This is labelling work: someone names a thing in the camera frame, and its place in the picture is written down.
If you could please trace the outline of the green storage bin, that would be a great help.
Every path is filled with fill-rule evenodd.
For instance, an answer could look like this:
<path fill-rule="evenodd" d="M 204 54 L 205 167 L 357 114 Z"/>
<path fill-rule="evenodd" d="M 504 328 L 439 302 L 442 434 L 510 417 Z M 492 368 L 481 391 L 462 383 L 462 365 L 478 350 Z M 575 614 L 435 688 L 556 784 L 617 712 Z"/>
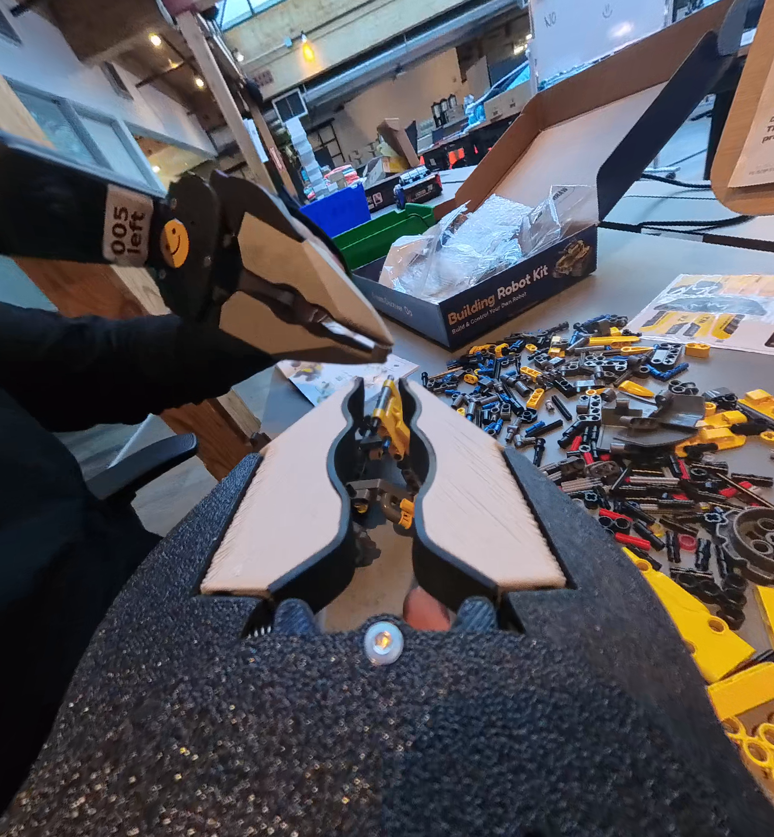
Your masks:
<path fill-rule="evenodd" d="M 392 245 L 402 237 L 422 235 L 434 226 L 434 207 L 430 204 L 407 204 L 349 229 L 333 241 L 349 271 L 355 271 L 386 258 Z"/>

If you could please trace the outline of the white instruction booklet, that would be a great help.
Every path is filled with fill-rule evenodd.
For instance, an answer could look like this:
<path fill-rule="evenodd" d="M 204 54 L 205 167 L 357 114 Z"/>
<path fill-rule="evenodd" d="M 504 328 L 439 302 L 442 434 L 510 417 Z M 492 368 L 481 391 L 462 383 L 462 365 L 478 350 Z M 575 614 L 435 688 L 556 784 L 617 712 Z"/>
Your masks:
<path fill-rule="evenodd" d="M 380 393 L 387 378 L 398 380 L 415 372 L 419 366 L 390 354 L 385 363 L 335 364 L 311 361 L 278 361 L 277 369 L 312 404 L 318 405 L 360 378 L 364 400 L 369 402 Z"/>

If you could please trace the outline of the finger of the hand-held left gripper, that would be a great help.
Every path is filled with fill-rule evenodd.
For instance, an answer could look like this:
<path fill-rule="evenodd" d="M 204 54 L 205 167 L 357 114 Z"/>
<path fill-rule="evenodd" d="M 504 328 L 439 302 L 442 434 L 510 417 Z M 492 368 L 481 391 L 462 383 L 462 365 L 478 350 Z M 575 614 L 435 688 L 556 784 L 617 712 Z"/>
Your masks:
<path fill-rule="evenodd" d="M 341 324 L 323 309 L 306 306 L 305 319 L 298 320 L 292 308 L 281 306 L 275 311 L 264 300 L 243 291 L 222 305 L 218 326 L 276 361 L 356 365 L 382 363 L 389 356 L 388 342 Z"/>
<path fill-rule="evenodd" d="M 227 230 L 235 235 L 241 270 L 234 291 L 264 300 L 275 311 L 294 310 L 304 320 L 306 306 L 364 335 L 393 340 L 381 316 L 351 280 L 329 246 L 278 197 L 250 181 L 215 172 L 212 188 L 219 198 Z"/>

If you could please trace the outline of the cardboard sign with paper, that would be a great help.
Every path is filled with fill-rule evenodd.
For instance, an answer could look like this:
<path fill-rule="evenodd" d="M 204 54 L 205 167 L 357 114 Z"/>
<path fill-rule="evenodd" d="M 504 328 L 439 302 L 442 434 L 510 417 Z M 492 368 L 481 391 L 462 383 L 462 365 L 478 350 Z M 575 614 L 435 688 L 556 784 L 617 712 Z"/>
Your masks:
<path fill-rule="evenodd" d="M 774 1 L 764 4 L 711 174 L 729 210 L 774 215 Z"/>

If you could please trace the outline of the bundle of clear plastic bags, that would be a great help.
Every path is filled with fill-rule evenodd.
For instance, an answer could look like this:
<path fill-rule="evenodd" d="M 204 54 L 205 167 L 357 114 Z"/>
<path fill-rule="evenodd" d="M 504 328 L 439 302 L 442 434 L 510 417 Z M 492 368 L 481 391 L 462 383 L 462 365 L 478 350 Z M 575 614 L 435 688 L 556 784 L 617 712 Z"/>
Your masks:
<path fill-rule="evenodd" d="M 534 207 L 497 194 L 475 211 L 462 204 L 421 235 L 391 246 L 378 282 L 441 302 L 502 274 L 597 221 L 596 187 L 553 185 Z"/>

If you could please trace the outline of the small yellow grey piece assembly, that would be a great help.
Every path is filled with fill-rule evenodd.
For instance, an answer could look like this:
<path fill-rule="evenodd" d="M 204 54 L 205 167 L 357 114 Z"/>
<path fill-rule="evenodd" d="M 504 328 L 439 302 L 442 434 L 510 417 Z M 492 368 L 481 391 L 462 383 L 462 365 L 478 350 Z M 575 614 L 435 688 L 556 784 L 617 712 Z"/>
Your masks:
<path fill-rule="evenodd" d="M 413 527 L 421 480 L 410 459 L 410 430 L 403 417 L 399 384 L 388 376 L 372 410 L 352 437 L 352 466 L 345 487 L 353 512 L 362 521 L 379 507 L 396 528 Z"/>

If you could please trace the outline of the white board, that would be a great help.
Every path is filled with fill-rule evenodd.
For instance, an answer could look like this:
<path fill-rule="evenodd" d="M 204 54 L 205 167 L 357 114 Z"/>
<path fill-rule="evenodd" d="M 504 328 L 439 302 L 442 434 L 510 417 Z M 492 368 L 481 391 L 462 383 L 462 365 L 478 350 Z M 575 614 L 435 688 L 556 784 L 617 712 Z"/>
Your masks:
<path fill-rule="evenodd" d="M 530 1 L 538 89 L 579 73 L 672 21 L 667 1 Z"/>

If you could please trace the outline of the person's left forearm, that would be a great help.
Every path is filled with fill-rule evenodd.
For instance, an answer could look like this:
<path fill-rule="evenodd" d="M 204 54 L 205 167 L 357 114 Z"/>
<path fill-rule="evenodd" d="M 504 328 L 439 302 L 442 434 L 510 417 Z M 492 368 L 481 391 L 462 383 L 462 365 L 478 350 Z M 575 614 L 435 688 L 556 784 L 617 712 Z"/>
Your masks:
<path fill-rule="evenodd" d="M 0 302 L 0 427 L 137 424 L 222 396 L 274 363 L 174 315 L 73 318 Z"/>

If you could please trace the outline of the dark grey toothed wheel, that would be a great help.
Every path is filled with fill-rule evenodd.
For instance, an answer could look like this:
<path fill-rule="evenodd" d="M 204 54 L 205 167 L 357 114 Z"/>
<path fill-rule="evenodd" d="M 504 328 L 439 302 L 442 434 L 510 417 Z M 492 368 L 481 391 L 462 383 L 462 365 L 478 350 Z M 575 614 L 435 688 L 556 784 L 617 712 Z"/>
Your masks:
<path fill-rule="evenodd" d="M 716 526 L 716 541 L 732 559 L 737 574 L 774 589 L 774 509 L 730 511 Z"/>

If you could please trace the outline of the pile of small building pieces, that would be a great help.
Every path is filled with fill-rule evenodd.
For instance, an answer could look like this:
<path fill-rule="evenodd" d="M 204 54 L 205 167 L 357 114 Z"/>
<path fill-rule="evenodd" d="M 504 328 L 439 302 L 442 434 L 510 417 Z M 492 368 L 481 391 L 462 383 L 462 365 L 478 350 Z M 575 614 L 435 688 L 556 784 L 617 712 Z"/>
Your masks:
<path fill-rule="evenodd" d="M 516 331 L 448 359 L 420 382 L 537 468 L 618 547 L 629 541 L 734 632 L 748 591 L 769 613 L 774 589 L 740 577 L 716 541 L 727 512 L 774 509 L 774 477 L 737 473 L 722 455 L 752 439 L 774 460 L 774 395 L 703 389 L 704 343 L 655 341 L 618 316 Z"/>

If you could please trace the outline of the person's body in dark clothes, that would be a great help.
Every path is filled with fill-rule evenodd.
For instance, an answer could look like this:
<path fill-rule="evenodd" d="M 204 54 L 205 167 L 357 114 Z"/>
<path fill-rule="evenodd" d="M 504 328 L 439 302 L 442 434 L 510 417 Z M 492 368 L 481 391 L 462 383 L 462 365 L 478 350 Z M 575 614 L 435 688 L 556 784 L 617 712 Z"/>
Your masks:
<path fill-rule="evenodd" d="M 110 604 L 160 537 L 87 488 L 0 388 L 0 816 L 27 777 Z"/>

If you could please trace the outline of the yellow grey sticker sheet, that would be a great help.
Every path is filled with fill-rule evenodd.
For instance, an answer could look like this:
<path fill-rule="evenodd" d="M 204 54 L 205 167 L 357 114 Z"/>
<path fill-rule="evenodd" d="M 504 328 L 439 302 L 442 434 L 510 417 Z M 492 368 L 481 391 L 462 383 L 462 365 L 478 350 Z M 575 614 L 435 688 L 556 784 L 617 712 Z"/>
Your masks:
<path fill-rule="evenodd" d="M 774 275 L 680 275 L 628 328 L 655 341 L 774 355 Z"/>

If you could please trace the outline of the grey desk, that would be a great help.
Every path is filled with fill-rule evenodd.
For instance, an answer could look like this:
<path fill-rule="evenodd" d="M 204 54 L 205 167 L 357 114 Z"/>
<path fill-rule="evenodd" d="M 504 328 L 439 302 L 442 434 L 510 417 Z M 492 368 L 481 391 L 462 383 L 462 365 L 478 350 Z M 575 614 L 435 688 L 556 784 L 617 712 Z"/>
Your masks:
<path fill-rule="evenodd" d="M 668 192 L 666 184 L 634 184 L 631 197 L 625 197 L 610 215 L 622 220 L 632 217 L 636 209 L 657 209 L 659 204 L 648 198 L 655 193 Z M 726 215 L 722 208 L 714 208 L 712 201 L 700 199 L 662 200 L 671 204 L 676 217 L 693 209 L 702 210 L 697 216 L 710 218 Z M 528 310 L 507 324 L 509 330 L 497 328 L 494 336 L 508 334 L 512 329 L 538 329 L 567 320 L 589 318 L 601 312 L 615 312 L 634 316 L 657 297 L 675 277 L 688 275 L 774 275 L 774 252 L 769 250 L 733 247 L 691 241 L 687 237 L 652 236 L 600 228 L 598 232 L 598 267 L 588 278 L 557 296 Z M 413 331 L 389 323 L 396 340 L 398 355 L 418 364 L 412 380 L 419 379 L 422 371 L 442 371 L 446 352 L 441 347 L 424 340 Z M 747 390 L 762 388 L 774 395 L 774 357 L 755 353 L 714 349 L 708 359 L 692 362 L 691 374 L 686 380 L 694 381 L 699 388 L 725 386 L 733 391 L 740 385 Z M 312 409 L 310 402 L 288 382 L 278 368 L 259 374 L 249 387 L 250 403 L 260 413 L 262 430 L 275 437 Z M 769 458 L 770 445 L 756 439 L 749 440 L 740 449 L 726 452 L 720 459 L 731 463 L 737 473 L 754 473 L 774 477 L 774 460 Z M 774 503 L 774 487 L 759 492 Z M 364 618 L 382 612 L 398 613 L 401 597 L 411 584 L 411 552 L 409 539 L 392 533 L 392 529 L 380 522 L 371 537 L 382 550 L 380 558 L 367 568 L 357 570 L 350 586 L 324 611 L 318 621 L 327 631 L 337 632 L 359 627 Z M 739 632 L 758 650 L 772 647 L 767 633 L 763 612 L 752 590 L 748 591 L 746 621 Z M 774 708 L 774 702 L 751 710 L 746 723 L 754 724 L 767 719 L 765 712 Z M 751 774 L 758 780 L 765 795 L 774 802 L 774 790 L 770 778 L 753 766 Z"/>

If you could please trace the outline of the heap of yellow building beams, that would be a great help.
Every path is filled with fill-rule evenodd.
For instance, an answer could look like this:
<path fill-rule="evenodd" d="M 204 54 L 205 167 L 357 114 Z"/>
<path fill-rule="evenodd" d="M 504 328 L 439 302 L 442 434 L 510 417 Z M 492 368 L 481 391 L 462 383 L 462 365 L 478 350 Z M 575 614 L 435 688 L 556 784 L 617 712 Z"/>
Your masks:
<path fill-rule="evenodd" d="M 774 659 L 760 661 L 753 646 L 629 541 L 622 552 L 672 620 L 726 737 L 774 792 Z"/>

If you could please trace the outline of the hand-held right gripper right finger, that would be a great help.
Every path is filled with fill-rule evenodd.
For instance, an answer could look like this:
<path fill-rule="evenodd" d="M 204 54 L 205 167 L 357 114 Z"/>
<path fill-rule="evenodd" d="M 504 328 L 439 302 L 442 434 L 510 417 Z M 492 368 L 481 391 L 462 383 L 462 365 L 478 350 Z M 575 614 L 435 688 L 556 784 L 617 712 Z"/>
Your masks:
<path fill-rule="evenodd" d="M 563 566 L 504 448 L 418 382 L 405 386 L 414 506 L 413 570 L 449 609 L 470 597 L 564 589 Z"/>

